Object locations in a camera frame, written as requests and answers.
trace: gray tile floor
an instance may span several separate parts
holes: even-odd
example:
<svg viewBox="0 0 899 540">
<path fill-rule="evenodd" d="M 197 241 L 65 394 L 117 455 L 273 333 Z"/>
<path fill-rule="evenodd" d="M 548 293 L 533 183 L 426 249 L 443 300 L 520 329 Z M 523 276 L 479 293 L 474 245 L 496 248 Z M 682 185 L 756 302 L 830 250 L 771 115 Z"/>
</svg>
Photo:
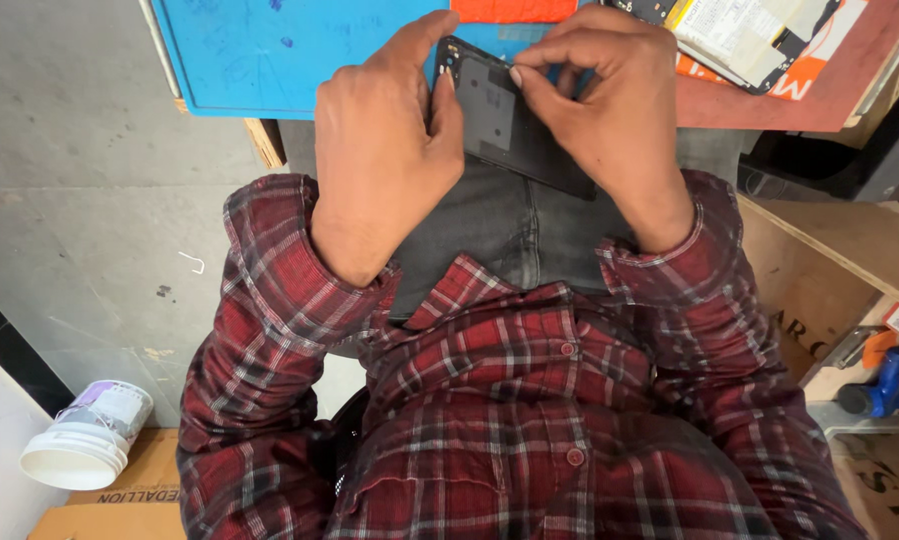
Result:
<svg viewBox="0 0 899 540">
<path fill-rule="evenodd" d="M 239 118 L 179 114 L 136 2 L 0 2 L 0 310 L 74 392 L 125 380 L 178 424 L 219 299 L 220 209 L 265 173 Z M 363 371 L 325 371 L 332 416 Z"/>
</svg>

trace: person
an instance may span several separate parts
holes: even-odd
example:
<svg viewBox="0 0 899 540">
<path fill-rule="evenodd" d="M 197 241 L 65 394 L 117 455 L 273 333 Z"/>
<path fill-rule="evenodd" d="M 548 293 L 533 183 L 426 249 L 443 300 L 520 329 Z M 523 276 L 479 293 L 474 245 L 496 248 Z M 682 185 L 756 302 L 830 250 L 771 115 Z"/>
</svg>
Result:
<svg viewBox="0 0 899 540">
<path fill-rule="evenodd" d="M 529 107 L 629 240 L 558 212 L 546 236 L 541 209 L 567 197 L 467 183 L 448 75 L 430 99 L 423 64 L 457 21 L 427 14 L 319 86 L 318 183 L 272 175 L 227 200 L 222 299 L 181 402 L 188 536 L 864 538 L 758 309 L 731 186 L 676 164 L 673 36 L 587 6 L 515 56 Z M 513 198 L 446 208 L 464 184 Z M 576 233 L 596 240 L 567 253 Z M 465 240 L 491 263 L 441 261 Z M 422 298 L 434 278 L 403 289 L 401 254 L 443 264 Z M 330 427 L 312 385 L 353 341 L 371 398 L 336 495 L 314 465 Z"/>
</svg>

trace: shirt button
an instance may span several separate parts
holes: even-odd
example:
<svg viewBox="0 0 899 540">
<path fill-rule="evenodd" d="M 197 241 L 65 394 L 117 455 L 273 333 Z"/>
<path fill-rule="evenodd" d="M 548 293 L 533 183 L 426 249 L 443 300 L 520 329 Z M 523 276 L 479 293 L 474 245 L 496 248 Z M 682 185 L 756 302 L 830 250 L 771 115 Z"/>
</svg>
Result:
<svg viewBox="0 0 899 540">
<path fill-rule="evenodd" d="M 583 454 L 582 449 L 573 448 L 566 453 L 566 461 L 573 467 L 579 467 L 583 464 L 583 461 L 586 461 L 586 455 Z"/>
</svg>

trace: man's right hand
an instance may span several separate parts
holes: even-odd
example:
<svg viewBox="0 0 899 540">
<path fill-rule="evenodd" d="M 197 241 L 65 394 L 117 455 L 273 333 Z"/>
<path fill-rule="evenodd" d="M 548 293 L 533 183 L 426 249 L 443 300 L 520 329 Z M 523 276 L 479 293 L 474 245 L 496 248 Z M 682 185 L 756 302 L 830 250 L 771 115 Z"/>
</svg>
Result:
<svg viewBox="0 0 899 540">
<path fill-rule="evenodd" d="M 676 39 L 613 7 L 588 4 L 517 54 L 530 109 L 633 228 L 642 251 L 682 242 L 695 210 L 676 165 Z M 554 86 L 542 73 L 562 65 Z M 593 77 L 576 100 L 579 75 Z"/>
</svg>

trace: blue silicone mat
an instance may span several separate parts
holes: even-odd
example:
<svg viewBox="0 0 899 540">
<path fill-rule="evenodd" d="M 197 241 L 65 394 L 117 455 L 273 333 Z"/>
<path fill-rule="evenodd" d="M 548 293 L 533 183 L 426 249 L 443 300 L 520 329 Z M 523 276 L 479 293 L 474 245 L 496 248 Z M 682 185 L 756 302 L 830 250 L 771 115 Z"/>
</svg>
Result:
<svg viewBox="0 0 899 540">
<path fill-rule="evenodd" d="M 448 0 L 153 0 L 193 115 L 312 119 L 316 87 L 361 64 L 397 29 Z M 463 24 L 456 36 L 504 59 L 548 24 Z M 424 73 L 432 74 L 433 57 Z"/>
</svg>

